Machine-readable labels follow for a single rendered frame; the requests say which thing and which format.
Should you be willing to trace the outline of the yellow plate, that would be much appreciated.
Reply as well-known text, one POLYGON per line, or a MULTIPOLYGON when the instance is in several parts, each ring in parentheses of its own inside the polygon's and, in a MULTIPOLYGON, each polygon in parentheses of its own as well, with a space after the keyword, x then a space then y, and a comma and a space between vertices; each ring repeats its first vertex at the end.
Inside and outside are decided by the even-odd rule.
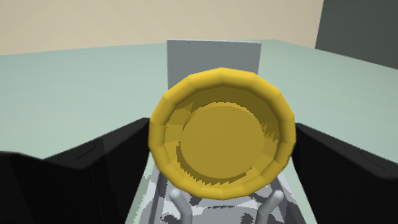
POLYGON ((288 166, 295 142, 295 116, 280 89, 230 68, 187 76, 149 120, 157 168, 201 198, 245 197, 269 185, 288 166))

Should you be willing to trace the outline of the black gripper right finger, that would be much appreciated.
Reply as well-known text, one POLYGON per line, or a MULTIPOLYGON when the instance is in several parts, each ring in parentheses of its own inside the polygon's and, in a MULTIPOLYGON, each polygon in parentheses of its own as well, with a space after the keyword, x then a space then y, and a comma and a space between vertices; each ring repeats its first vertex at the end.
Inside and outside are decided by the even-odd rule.
POLYGON ((398 224, 398 163, 295 126, 291 160, 317 224, 398 224))

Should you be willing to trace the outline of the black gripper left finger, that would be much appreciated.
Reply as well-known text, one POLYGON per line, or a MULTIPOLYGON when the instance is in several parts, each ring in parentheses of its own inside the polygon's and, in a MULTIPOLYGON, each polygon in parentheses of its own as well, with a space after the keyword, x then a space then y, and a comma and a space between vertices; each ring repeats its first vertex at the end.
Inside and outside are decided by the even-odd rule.
POLYGON ((150 156, 149 120, 44 159, 0 151, 0 218, 17 224, 125 224, 150 156))

